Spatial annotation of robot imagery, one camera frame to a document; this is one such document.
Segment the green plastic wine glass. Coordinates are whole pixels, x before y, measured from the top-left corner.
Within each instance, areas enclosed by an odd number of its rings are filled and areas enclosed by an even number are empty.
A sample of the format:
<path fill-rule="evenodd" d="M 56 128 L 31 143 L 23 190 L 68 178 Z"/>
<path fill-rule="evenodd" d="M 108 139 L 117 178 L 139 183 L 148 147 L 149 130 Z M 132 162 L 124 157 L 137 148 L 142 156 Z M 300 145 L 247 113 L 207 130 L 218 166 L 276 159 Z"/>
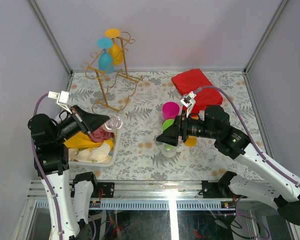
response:
<path fill-rule="evenodd" d="M 170 127 L 174 123 L 174 119 L 167 119 L 162 124 L 162 131 L 165 131 L 168 127 Z M 174 146 L 166 144 L 165 148 L 168 152 L 174 149 Z"/>

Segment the clear wine glass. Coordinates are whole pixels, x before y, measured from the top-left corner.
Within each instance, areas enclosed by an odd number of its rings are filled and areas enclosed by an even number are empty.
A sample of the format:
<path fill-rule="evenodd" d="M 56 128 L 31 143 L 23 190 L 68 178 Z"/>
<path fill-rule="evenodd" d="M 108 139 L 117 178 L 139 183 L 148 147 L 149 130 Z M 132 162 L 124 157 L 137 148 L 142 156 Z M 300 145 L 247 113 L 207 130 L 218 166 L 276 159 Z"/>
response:
<path fill-rule="evenodd" d="M 111 115 L 109 120 L 105 122 L 101 127 L 104 131 L 115 133 L 120 130 L 124 125 L 123 119 L 118 115 Z"/>
<path fill-rule="evenodd" d="M 176 163 L 175 161 L 175 156 L 177 154 L 176 146 L 172 146 L 164 143 L 161 147 L 161 154 L 163 155 L 164 159 L 169 162 L 170 165 Z"/>

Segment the magenta plastic wine glass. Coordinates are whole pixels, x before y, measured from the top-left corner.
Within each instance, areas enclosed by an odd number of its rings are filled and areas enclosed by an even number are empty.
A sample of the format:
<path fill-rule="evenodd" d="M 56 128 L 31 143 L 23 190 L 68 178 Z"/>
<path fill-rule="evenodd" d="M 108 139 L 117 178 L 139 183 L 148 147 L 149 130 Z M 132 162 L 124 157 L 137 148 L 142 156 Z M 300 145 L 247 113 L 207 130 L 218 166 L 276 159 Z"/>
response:
<path fill-rule="evenodd" d="M 179 113 L 180 106 L 176 102 L 169 101 L 162 106 L 162 116 L 165 121 L 174 119 Z"/>

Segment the teal plastic wine glass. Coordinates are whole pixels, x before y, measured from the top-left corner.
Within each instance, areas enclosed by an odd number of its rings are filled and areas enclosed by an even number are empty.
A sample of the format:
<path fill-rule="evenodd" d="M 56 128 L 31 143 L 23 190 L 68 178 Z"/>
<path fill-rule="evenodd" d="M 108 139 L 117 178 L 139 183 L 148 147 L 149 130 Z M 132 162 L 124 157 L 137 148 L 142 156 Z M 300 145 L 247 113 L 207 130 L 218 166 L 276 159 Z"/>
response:
<path fill-rule="evenodd" d="M 103 49 L 98 58 L 98 68 L 105 74 L 111 74 L 114 71 L 113 57 L 107 50 L 113 46 L 113 41 L 110 38 L 103 37 L 97 40 L 97 46 Z"/>

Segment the red plastic wine glass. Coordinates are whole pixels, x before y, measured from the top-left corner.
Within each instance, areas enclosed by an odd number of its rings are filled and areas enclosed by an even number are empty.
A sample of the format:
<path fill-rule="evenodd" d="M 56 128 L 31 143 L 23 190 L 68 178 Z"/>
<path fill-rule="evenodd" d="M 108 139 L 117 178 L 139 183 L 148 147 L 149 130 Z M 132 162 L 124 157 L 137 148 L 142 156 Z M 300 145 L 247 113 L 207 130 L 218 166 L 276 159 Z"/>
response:
<path fill-rule="evenodd" d="M 187 108 L 185 106 L 182 107 L 183 111 L 187 111 Z M 200 108 L 197 106 L 197 104 L 195 104 L 191 110 L 191 113 L 193 114 L 199 114 L 200 113 Z"/>

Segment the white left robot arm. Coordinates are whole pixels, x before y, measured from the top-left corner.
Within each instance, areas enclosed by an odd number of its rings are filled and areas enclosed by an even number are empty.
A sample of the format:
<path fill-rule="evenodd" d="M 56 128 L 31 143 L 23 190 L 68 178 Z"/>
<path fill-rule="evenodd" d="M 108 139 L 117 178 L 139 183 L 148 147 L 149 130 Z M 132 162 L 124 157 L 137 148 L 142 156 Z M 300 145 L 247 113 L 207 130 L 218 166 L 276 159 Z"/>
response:
<path fill-rule="evenodd" d="M 89 135 L 109 120 L 74 105 L 67 118 L 57 122 L 43 113 L 28 121 L 34 167 L 43 184 L 51 221 L 51 240 L 91 240 L 91 198 L 100 190 L 92 172 L 78 174 L 70 183 L 69 150 L 65 142 L 78 133 Z"/>

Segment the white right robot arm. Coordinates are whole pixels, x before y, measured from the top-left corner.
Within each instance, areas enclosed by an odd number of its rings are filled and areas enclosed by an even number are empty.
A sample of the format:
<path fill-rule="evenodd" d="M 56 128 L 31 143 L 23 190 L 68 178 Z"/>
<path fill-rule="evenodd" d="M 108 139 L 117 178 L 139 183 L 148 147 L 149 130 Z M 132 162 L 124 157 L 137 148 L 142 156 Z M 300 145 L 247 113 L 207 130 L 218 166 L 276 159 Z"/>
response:
<path fill-rule="evenodd" d="M 266 183 L 248 180 L 235 172 L 226 172 L 218 182 L 223 197 L 232 194 L 262 202 L 288 222 L 300 226 L 300 177 L 264 153 L 253 139 L 230 125 L 230 116 L 219 105 L 206 108 L 204 119 L 178 115 L 156 141 L 177 146 L 189 136 L 214 139 L 214 147 L 223 155 L 257 173 Z"/>

